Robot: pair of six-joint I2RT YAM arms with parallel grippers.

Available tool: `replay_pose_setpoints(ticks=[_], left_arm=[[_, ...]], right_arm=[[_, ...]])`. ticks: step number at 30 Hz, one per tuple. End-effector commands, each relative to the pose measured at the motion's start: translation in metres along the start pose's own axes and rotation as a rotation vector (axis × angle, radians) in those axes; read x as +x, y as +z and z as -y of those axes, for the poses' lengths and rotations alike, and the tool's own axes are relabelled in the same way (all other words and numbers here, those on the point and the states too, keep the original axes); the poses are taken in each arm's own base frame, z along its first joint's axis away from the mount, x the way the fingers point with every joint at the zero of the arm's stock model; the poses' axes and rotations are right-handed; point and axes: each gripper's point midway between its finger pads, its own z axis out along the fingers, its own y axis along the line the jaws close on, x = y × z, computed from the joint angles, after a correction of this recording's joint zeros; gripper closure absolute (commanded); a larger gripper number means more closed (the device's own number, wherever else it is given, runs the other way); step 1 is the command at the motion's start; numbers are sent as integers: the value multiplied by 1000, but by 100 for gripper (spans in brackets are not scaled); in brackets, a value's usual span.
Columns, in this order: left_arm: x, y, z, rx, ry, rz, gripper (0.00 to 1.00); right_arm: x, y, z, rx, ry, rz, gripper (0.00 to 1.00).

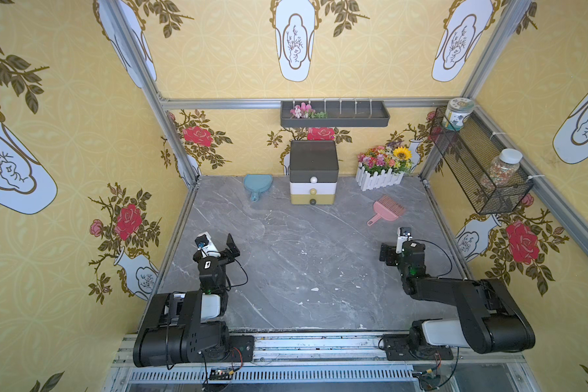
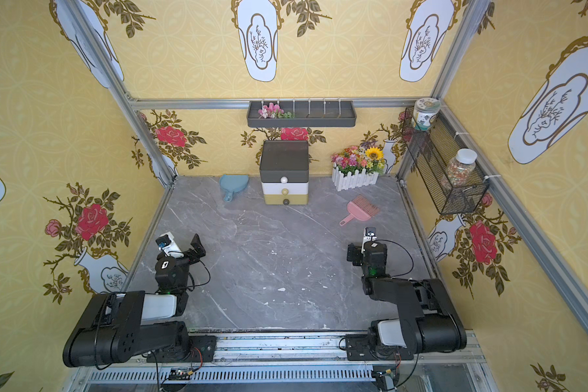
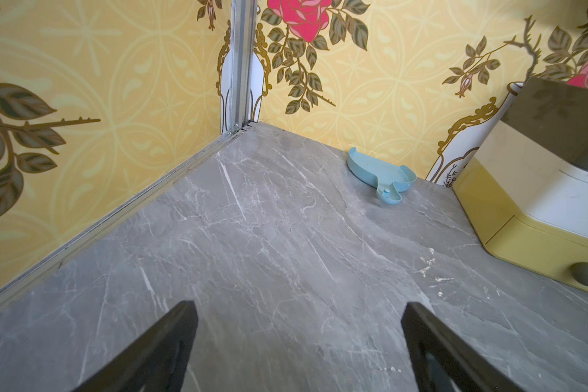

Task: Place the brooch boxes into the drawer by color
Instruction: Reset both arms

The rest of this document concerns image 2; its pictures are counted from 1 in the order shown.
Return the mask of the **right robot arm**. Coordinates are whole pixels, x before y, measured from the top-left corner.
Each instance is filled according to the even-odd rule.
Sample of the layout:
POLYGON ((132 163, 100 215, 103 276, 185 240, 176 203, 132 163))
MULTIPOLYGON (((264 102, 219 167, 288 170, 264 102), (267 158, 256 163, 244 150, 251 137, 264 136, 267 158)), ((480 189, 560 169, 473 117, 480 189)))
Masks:
POLYGON ((421 353, 465 349, 465 328, 442 281, 392 276, 385 270, 387 256, 387 246, 380 240, 348 245, 346 260, 362 269, 364 294, 397 309, 395 318, 373 321, 366 336, 346 340, 349 359, 385 359, 394 354, 414 359, 421 353))

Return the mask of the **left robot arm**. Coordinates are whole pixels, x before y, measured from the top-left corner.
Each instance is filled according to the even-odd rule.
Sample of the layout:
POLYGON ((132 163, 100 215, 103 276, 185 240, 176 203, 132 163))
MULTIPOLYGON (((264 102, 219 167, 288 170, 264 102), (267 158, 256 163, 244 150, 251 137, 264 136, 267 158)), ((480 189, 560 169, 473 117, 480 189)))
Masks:
POLYGON ((191 337, 179 318, 197 285, 189 268, 207 252, 199 235, 182 251, 171 233, 159 236, 154 293, 130 291, 96 294, 65 343, 68 368, 100 370, 144 354, 149 361, 201 363, 212 359, 215 337, 191 337))

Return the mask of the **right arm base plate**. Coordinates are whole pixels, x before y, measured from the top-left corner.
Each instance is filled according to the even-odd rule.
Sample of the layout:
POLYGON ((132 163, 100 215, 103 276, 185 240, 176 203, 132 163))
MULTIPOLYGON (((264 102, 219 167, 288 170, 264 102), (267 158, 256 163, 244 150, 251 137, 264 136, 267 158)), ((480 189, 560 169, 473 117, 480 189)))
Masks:
POLYGON ((366 335, 343 336, 338 342, 338 348, 346 352, 346 358, 351 362, 363 361, 396 361, 413 360, 413 354, 401 346, 384 346, 374 338, 366 335))

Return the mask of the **three-drawer storage cabinet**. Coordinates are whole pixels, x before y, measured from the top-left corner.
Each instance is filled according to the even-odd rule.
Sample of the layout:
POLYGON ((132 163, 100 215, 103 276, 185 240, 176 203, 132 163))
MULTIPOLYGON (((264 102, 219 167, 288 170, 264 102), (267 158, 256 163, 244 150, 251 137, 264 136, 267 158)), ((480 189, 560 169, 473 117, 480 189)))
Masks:
POLYGON ((303 140, 265 140, 260 160, 267 205, 306 205, 309 201, 309 145, 303 140))

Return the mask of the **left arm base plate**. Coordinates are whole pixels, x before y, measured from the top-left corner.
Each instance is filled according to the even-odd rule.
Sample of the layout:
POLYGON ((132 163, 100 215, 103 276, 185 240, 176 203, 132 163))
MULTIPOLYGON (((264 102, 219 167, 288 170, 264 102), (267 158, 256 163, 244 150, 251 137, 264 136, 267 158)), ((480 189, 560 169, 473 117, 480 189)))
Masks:
POLYGON ((214 359, 217 348, 217 337, 213 335, 197 335, 189 337, 189 353, 186 362, 210 363, 214 359))

